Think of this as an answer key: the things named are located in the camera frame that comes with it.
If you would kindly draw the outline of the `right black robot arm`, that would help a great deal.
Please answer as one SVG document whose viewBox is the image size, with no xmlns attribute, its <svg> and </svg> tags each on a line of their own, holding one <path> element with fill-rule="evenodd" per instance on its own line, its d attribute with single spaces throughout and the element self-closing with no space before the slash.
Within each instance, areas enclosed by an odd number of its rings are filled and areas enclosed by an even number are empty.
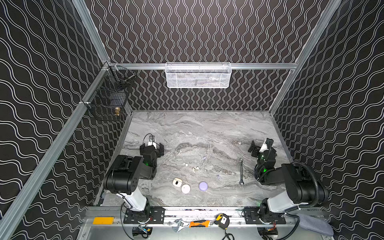
<svg viewBox="0 0 384 240">
<path fill-rule="evenodd" d="M 257 160 L 255 179 L 262 186 L 284 185 L 286 188 L 282 193 L 262 200 L 257 216 L 263 224 L 278 223 L 285 213 L 315 207 L 329 197 L 328 189 L 310 166 L 293 162 L 276 168 L 277 151 L 273 143 L 274 140 L 270 138 L 260 146 L 252 141 L 248 149 Z"/>
</svg>

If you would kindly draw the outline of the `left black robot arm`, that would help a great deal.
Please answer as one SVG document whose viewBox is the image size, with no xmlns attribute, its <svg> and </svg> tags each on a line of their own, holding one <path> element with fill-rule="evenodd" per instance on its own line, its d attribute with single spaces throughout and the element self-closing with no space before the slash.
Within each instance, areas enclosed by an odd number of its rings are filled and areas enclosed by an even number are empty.
<svg viewBox="0 0 384 240">
<path fill-rule="evenodd" d="M 157 160 L 164 155 L 164 145 L 142 144 L 140 155 L 118 155 L 103 180 L 103 187 L 123 200 L 126 223 L 145 225 L 160 223 L 162 214 L 152 210 L 148 198 L 140 191 L 139 180 L 153 180 L 157 173 Z"/>
</svg>

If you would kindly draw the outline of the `purple earbud charging case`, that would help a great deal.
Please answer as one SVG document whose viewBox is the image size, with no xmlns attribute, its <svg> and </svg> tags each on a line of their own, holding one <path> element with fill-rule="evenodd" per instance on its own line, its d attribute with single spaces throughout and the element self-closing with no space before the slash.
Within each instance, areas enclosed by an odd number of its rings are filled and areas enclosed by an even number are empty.
<svg viewBox="0 0 384 240">
<path fill-rule="evenodd" d="M 203 191 L 203 192 L 207 191 L 208 190 L 208 184 L 206 182 L 200 182 L 199 183 L 199 189 L 200 189 L 200 191 Z"/>
</svg>

